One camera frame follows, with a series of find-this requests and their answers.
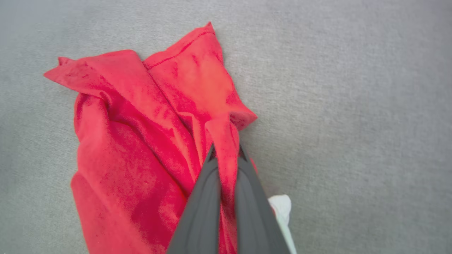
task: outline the red fabric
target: red fabric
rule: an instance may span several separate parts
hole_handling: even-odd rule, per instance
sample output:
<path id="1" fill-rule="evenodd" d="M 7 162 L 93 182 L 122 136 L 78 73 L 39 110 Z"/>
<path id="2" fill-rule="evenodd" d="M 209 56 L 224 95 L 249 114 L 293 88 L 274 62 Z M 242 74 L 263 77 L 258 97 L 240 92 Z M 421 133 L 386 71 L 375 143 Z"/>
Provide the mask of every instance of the red fabric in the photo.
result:
<path id="1" fill-rule="evenodd" d="M 90 253 L 164 253 L 212 142 L 220 253 L 236 253 L 238 131 L 256 115 L 239 99 L 211 24 L 143 62 L 124 50 L 59 63 L 45 76 L 80 92 L 71 187 Z"/>

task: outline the pointed fabric corner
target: pointed fabric corner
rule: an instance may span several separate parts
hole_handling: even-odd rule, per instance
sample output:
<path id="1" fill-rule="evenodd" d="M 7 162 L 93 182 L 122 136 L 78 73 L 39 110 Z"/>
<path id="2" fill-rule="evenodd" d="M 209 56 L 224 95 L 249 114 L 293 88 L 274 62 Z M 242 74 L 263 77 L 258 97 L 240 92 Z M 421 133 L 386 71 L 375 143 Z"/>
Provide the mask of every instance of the pointed fabric corner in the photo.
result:
<path id="1" fill-rule="evenodd" d="M 238 131 L 257 117 L 240 101 L 210 23 L 143 62 L 131 50 L 60 57 L 44 76 L 79 92 L 71 187 L 91 254 L 165 253 L 212 142 L 220 253 L 237 252 Z"/>

